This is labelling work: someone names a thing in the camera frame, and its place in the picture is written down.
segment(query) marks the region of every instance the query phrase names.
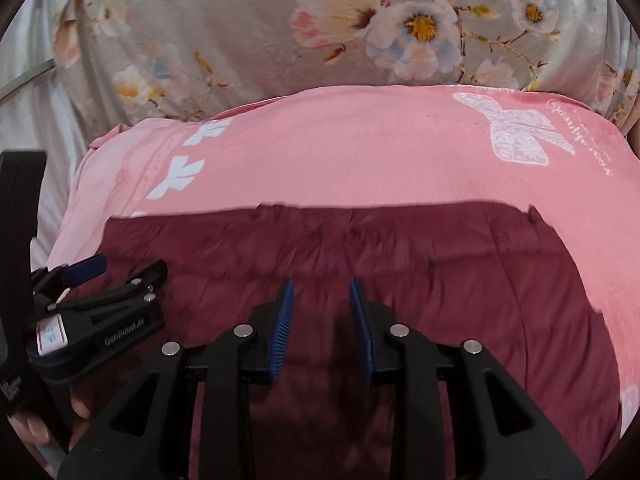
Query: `red comforter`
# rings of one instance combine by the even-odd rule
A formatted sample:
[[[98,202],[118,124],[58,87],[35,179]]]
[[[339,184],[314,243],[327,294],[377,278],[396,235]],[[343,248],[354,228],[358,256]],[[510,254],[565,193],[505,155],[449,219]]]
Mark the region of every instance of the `red comforter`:
[[[480,340],[528,391],[591,472],[620,434],[618,372],[602,316],[571,256],[538,213],[495,203],[375,209],[260,206],[197,216],[111,219],[103,288],[168,263],[166,329],[100,374],[121,379],[150,346],[196,346],[296,285],[284,370],[252,398],[261,480],[383,479],[390,391],[367,387],[348,281],[445,344]]]

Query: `finger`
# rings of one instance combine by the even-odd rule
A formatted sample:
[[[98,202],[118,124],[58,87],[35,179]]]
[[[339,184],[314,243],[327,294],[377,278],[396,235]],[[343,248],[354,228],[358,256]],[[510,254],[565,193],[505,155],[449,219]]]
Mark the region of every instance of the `finger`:
[[[33,413],[16,412],[9,418],[9,423],[26,444],[46,444],[51,439],[44,422]]]
[[[69,388],[71,392],[71,407],[76,415],[82,418],[89,418],[94,408],[94,391],[88,382],[72,384]]]
[[[54,479],[58,477],[58,472],[55,469],[53,469],[52,466],[47,464],[47,461],[44,460],[44,457],[40,454],[40,452],[37,449],[35,449],[35,447],[33,447],[31,444],[25,444],[24,447],[26,447],[29,450],[29,452],[34,457],[34,459],[36,459],[38,464],[40,464],[40,466],[44,469],[44,471],[46,471],[49,474],[49,476],[51,476]]]
[[[82,436],[85,434],[86,430],[89,429],[90,424],[91,424],[91,421],[85,418],[76,418],[76,421],[74,422],[74,430],[73,430],[73,433],[71,434],[71,440],[69,441],[70,452],[76,446],[76,444],[78,443],[78,440],[80,440]]]

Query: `floral bedsheet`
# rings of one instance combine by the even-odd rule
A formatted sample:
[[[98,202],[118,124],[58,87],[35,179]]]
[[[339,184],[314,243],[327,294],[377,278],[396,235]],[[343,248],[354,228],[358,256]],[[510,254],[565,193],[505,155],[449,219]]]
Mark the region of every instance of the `floral bedsheet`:
[[[100,131],[341,84],[556,92],[624,134],[640,117],[638,38],[615,0],[59,0],[54,19]]]

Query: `pink blanket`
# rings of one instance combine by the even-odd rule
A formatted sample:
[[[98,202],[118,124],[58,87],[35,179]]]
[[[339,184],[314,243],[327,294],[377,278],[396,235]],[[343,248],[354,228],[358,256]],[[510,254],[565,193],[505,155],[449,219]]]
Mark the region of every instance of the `pink blanket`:
[[[640,384],[640,163],[615,127],[561,96],[334,87],[118,128],[84,158],[49,265],[93,254],[109,216],[460,200],[533,204],[558,231],[615,346],[625,429]]]

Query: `white butterfly print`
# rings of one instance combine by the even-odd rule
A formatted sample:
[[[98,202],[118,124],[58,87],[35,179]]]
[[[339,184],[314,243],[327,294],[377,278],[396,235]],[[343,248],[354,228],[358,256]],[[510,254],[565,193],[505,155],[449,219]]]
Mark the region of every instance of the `white butterfly print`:
[[[498,101],[479,94],[456,92],[453,98],[491,121],[491,144],[501,160],[548,166],[548,156],[536,139],[575,155],[574,147],[537,110],[503,110]]]
[[[204,167],[204,160],[197,160],[187,164],[188,160],[189,157],[186,155],[174,156],[169,163],[169,172],[166,178],[151,190],[146,199],[159,200],[170,189],[182,191],[186,188]]]

